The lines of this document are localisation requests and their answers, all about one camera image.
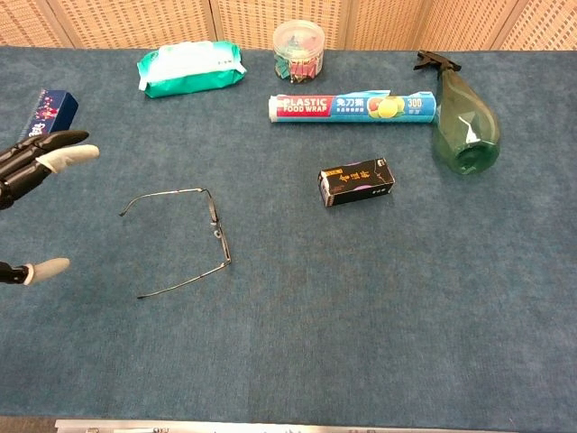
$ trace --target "blue carpet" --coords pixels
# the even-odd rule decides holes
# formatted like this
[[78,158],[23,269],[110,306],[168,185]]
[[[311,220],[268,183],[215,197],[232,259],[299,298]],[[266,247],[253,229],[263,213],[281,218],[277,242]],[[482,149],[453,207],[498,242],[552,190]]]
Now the blue carpet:
[[[415,52],[325,55],[293,86],[268,51],[215,91],[147,99],[145,51],[0,48],[0,143],[41,88],[79,102],[98,161],[0,215],[0,260],[66,273],[0,288],[0,413],[577,430],[575,52],[449,57],[499,117],[502,152],[450,172],[430,124],[271,124],[280,93],[436,90]],[[385,157],[389,196],[325,209],[320,169]],[[206,187],[233,263],[217,266]]]

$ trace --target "perforated wall panel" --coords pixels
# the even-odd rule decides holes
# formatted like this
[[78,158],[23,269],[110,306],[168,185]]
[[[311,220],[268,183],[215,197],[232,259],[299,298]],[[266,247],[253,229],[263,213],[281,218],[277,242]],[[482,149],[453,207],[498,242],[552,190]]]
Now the perforated wall panel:
[[215,38],[208,0],[49,0],[83,48],[158,48]]
[[0,44],[64,46],[34,0],[0,0]]
[[347,49],[411,50],[423,0],[362,0],[349,19]]
[[433,0],[418,48],[489,50],[517,0]]
[[577,0],[529,0],[502,50],[577,50]]
[[272,33],[288,20],[308,20],[325,31],[326,48],[343,48],[346,0],[211,0],[218,39],[242,48],[272,48]]

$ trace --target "eyeglass frame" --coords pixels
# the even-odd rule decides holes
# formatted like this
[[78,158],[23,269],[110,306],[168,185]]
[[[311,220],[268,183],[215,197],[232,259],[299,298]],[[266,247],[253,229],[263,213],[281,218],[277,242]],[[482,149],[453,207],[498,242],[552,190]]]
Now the eyeglass frame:
[[213,232],[213,235],[220,240],[221,242],[221,246],[223,246],[223,252],[224,252],[224,261],[222,263],[220,263],[219,266],[215,267],[213,270],[208,271],[208,272],[204,272],[201,273],[200,275],[191,278],[190,280],[186,280],[184,282],[181,282],[180,284],[177,284],[175,286],[172,287],[168,287],[167,289],[161,289],[161,290],[157,290],[154,291],[152,293],[147,293],[145,295],[139,295],[137,298],[138,299],[144,299],[144,298],[149,298],[151,296],[156,296],[156,295],[160,295],[161,293],[165,293],[167,291],[171,291],[171,290],[175,290],[178,289],[184,285],[187,285],[191,282],[200,280],[201,278],[206,277],[207,275],[210,275],[211,273],[220,271],[221,269],[225,268],[226,266],[228,266],[229,264],[231,264],[231,262],[233,261],[231,258],[231,252],[230,249],[228,247],[228,242],[226,241],[226,237],[224,236],[224,231],[223,231],[223,227],[221,225],[220,222],[220,218],[218,216],[218,213],[216,212],[216,207],[215,207],[215,201],[213,199],[212,194],[210,193],[210,191],[206,188],[191,188],[191,189],[176,189],[173,191],[162,191],[162,192],[153,192],[151,194],[142,194],[138,197],[133,198],[122,210],[122,212],[118,215],[120,215],[120,217],[123,217],[124,215],[126,215],[126,212],[128,212],[128,209],[130,209],[134,203],[136,203],[138,200],[140,200],[141,198],[147,198],[147,197],[155,197],[155,196],[164,196],[164,195],[168,195],[168,194],[181,194],[181,193],[186,193],[186,192],[205,192],[208,196],[208,209],[210,211],[210,218],[211,218],[211,223],[210,225],[213,226],[215,228],[215,231]]

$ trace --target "trigger sprayer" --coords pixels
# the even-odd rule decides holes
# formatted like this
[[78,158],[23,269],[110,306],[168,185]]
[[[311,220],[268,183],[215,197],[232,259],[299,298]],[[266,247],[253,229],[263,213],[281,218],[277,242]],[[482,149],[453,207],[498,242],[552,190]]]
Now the trigger sprayer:
[[431,51],[419,51],[414,69],[439,69],[436,95],[435,148],[461,174],[488,169],[499,156],[497,117],[457,71],[461,66]]

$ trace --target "small black box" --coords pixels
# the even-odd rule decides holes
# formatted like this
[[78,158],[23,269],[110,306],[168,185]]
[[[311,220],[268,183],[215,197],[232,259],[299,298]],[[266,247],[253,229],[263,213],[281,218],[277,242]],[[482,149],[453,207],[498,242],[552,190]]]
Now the small black box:
[[395,180],[384,158],[321,170],[318,187],[325,206],[388,194]]

